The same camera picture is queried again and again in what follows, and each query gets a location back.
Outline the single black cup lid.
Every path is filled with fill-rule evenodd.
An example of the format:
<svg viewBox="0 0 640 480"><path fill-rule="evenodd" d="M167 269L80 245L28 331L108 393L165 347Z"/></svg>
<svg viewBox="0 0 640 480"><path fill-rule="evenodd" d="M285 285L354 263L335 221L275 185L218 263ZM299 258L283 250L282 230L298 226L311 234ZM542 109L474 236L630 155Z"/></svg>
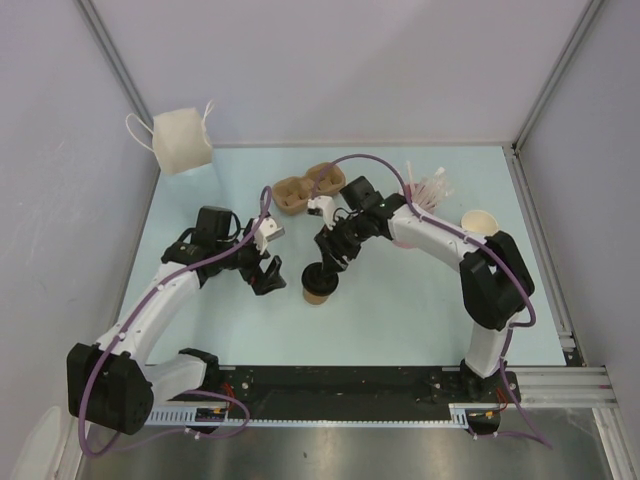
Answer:
<svg viewBox="0 0 640 480"><path fill-rule="evenodd" d="M301 276L302 286L318 293L329 291L333 293L339 285L339 276L322 277L321 265L321 262L314 262L305 267Z"/></svg>

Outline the light blue paper bag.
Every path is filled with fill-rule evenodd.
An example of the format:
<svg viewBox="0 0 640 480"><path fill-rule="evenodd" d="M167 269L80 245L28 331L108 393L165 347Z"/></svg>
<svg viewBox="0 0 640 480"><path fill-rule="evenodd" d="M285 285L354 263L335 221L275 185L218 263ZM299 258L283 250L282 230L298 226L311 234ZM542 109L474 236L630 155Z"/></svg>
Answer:
<svg viewBox="0 0 640 480"><path fill-rule="evenodd" d="M151 124L134 113L125 117L131 138L154 155L167 188L185 205L211 204L219 196L207 130L214 108L210 100L203 111L195 107L166 111L155 115Z"/></svg>

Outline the single brown paper cup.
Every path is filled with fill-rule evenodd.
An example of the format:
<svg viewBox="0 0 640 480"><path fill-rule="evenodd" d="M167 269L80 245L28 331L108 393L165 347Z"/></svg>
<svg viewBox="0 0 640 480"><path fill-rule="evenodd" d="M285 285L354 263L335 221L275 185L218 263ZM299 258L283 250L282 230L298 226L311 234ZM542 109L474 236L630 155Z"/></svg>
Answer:
<svg viewBox="0 0 640 480"><path fill-rule="evenodd" d="M332 295L332 291L318 293L316 291L312 291L304 287L302 289L302 295L303 295L303 299L308 304L312 306L319 306L325 303L330 298L330 296Z"/></svg>

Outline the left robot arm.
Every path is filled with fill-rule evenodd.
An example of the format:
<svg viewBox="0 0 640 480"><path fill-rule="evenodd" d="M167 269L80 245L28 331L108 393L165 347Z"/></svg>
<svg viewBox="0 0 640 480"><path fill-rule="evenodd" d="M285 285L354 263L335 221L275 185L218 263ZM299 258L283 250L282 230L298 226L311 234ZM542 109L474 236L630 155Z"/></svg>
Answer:
<svg viewBox="0 0 640 480"><path fill-rule="evenodd" d="M148 358L179 310L220 273L238 272L257 296L284 288L282 261L267 250L283 233L271 215L242 225L228 209L201 208L195 225L164 251L130 312L93 344L78 343L69 352L70 414L82 424L132 435L159 402L181 395L214 397L223 384L217 356L185 348L161 364L151 365Z"/></svg>

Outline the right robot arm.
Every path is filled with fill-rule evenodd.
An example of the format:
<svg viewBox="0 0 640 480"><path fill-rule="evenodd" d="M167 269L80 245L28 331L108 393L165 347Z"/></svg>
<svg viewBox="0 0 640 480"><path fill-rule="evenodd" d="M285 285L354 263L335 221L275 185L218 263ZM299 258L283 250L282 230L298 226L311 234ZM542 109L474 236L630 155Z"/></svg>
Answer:
<svg viewBox="0 0 640 480"><path fill-rule="evenodd" d="M315 236L321 259L309 264L301 282L304 299L319 305L338 287L339 275L356 259L362 244L382 237L418 249L451 267L461 282L463 305L473 321L471 343L461 365L463 393L484 401L497 389L495 373L505 357L510 331L523 310L531 310L535 285L515 240L499 231L468 233L419 211L405 194L383 197L363 176L346 185L348 205L339 216L330 196L313 196L307 210L322 218Z"/></svg>

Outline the stacked brown pulp carriers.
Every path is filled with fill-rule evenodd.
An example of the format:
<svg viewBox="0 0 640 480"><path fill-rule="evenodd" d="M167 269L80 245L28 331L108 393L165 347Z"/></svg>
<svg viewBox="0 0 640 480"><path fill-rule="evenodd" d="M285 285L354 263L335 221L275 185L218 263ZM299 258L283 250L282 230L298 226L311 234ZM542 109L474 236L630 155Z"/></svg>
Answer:
<svg viewBox="0 0 640 480"><path fill-rule="evenodd" d="M289 216L304 212L317 179L319 179L316 189L318 195L331 197L337 195L347 183L346 176L337 166L320 176L327 165L327 162L320 163L309 168L303 176L291 176L276 182L272 186L272 194L279 210Z"/></svg>

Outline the stack of paper cups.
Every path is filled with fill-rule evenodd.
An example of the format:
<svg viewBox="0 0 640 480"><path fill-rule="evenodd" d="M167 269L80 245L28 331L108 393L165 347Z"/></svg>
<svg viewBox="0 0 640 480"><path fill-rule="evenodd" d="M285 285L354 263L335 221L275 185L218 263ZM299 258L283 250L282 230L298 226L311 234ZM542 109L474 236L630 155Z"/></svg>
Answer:
<svg viewBox="0 0 640 480"><path fill-rule="evenodd" d="M499 231L496 218L484 210L469 210L460 220L460 226L469 232L492 236Z"/></svg>

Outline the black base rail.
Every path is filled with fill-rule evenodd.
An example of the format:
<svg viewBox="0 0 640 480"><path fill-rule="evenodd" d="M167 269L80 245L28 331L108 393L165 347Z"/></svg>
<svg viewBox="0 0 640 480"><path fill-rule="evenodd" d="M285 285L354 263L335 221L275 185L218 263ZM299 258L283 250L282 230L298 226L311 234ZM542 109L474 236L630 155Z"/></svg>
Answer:
<svg viewBox="0 0 640 480"><path fill-rule="evenodd" d="M448 420L451 404L475 409L520 398L508 371L473 380L457 367L222 367L205 388L229 386L257 421L420 422Z"/></svg>

